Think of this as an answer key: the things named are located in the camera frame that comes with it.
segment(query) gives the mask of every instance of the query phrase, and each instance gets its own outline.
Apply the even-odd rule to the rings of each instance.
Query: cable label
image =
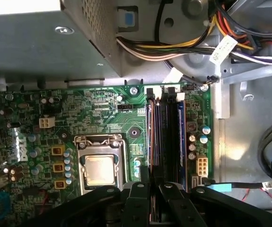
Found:
[[[230,37],[229,35],[226,35],[213,51],[210,57],[210,61],[215,65],[220,65],[234,49],[237,43],[237,40]]]

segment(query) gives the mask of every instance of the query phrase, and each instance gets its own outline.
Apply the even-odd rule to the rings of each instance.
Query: orange wire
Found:
[[[227,20],[225,19],[225,17],[223,17],[223,21],[224,21],[225,27],[227,28],[228,32],[229,32],[233,37],[235,37],[235,38],[237,38],[237,39],[242,39],[242,38],[247,37],[246,34],[244,34],[244,35],[236,35],[236,34],[230,29],[230,26],[229,26]]]

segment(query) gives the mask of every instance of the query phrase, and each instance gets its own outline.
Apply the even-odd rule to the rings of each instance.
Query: motherboard screw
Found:
[[[86,144],[85,143],[79,143],[79,147],[81,148],[81,149],[84,149],[85,147],[86,147]]]
[[[131,87],[130,93],[134,96],[138,93],[138,89],[136,87]]]

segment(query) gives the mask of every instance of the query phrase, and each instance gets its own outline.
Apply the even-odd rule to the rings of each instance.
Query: screw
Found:
[[[5,95],[5,99],[8,100],[8,101],[12,101],[13,100],[13,95],[12,94],[6,94]]]
[[[170,183],[166,183],[164,186],[165,186],[166,188],[172,188],[172,187],[173,187]]]
[[[200,90],[205,92],[205,91],[208,91],[209,87],[207,84],[204,84],[203,86],[200,87]]]
[[[138,89],[136,87],[131,87],[130,93],[134,96],[138,93]]]
[[[113,146],[114,146],[114,147],[118,147],[119,145],[120,145],[120,143],[119,143],[118,141],[114,141],[114,142],[113,142]]]
[[[85,145],[84,142],[81,142],[81,143],[79,143],[79,147],[80,147],[81,149],[84,149],[84,148],[86,147],[86,145]]]
[[[205,193],[205,190],[202,189],[202,188],[198,188],[198,189],[197,189],[197,192],[203,194],[203,193]]]
[[[252,94],[248,94],[244,96],[243,101],[253,101],[254,96]]]
[[[62,34],[62,35],[71,35],[75,31],[74,31],[74,29],[69,28],[69,27],[56,27],[55,32]]]

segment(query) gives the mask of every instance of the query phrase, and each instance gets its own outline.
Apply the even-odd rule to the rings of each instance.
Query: blue capacitor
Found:
[[[71,155],[72,151],[73,150],[70,149],[70,148],[66,149],[65,152],[63,153],[63,156],[64,157],[69,157]]]
[[[67,164],[64,166],[65,171],[70,171],[71,170],[71,164]]]
[[[70,172],[70,171],[67,171],[67,172],[65,172],[64,175],[65,175],[66,178],[70,178],[70,177],[71,177],[71,172]]]
[[[72,176],[72,177],[70,177],[70,178],[66,178],[66,179],[65,179],[65,183],[66,183],[67,185],[70,185],[70,184],[73,183],[74,180],[75,180],[75,178],[74,178],[74,176]]]
[[[66,157],[63,162],[67,165],[71,162],[71,157]]]
[[[211,129],[210,129],[210,127],[204,125],[204,126],[202,127],[201,131],[202,131],[202,133],[203,133],[204,135],[208,135],[208,134],[210,134]]]
[[[205,143],[207,143],[207,142],[208,142],[207,136],[201,135],[201,136],[200,136],[200,143],[205,144]]]

